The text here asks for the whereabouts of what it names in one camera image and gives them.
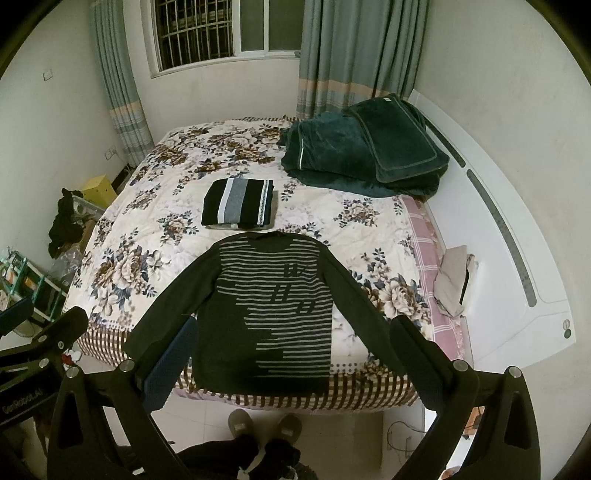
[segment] beige cloth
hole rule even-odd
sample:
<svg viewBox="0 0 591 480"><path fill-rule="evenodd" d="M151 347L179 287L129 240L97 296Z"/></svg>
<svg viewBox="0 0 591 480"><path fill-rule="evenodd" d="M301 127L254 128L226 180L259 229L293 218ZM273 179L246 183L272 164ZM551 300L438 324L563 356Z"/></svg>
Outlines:
<svg viewBox="0 0 591 480"><path fill-rule="evenodd" d="M466 245L446 250L433 288L437 305L442 313L456 318L464 311L467 290L472 284L472 276L477 267L478 262L476 262L474 255L468 255ZM469 272L470 277L463 301L460 303L466 272Z"/></svg>

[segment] yellow box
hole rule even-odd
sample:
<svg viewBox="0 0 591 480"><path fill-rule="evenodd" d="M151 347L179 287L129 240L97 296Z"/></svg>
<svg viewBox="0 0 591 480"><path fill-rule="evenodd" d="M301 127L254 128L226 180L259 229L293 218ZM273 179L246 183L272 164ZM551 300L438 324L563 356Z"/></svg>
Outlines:
<svg viewBox="0 0 591 480"><path fill-rule="evenodd" d="M99 207L107 208L117 198L107 175L94 177L82 188L84 198Z"/></svg>

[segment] floral bedspread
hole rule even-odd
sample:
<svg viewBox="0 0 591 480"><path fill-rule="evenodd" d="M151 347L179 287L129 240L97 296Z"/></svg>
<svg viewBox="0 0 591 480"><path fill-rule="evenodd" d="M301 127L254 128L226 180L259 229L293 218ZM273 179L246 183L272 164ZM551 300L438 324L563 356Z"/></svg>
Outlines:
<svg viewBox="0 0 591 480"><path fill-rule="evenodd" d="M400 197L366 198L302 185L281 168L286 120L213 122L171 131L136 169L90 239L65 308L86 310L90 330L129 332L151 303L212 243L235 232L201 225L204 196L224 177L273 180L269 229L312 236L387 319L407 314L427 339L431 311ZM343 316L333 312L333 373L384 374Z"/></svg>

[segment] window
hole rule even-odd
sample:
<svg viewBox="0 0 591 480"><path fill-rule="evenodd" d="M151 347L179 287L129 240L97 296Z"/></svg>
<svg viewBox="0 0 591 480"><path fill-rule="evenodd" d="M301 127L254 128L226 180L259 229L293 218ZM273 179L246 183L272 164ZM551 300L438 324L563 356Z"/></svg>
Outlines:
<svg viewBox="0 0 591 480"><path fill-rule="evenodd" d="M153 0L159 70L300 49L304 0Z"/></svg>
<svg viewBox="0 0 591 480"><path fill-rule="evenodd" d="M231 0L156 0L162 69L233 55Z"/></svg>

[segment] plastic bag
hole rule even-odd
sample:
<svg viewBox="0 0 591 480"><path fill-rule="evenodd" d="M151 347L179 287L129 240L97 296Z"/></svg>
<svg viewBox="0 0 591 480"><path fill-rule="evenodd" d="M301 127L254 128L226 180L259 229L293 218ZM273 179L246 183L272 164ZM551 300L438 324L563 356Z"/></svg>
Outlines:
<svg viewBox="0 0 591 480"><path fill-rule="evenodd" d="M63 286L69 287L74 280L74 275L82 263L82 253L78 245L74 245L67 252L62 253L53 262L49 276L55 278Z"/></svg>

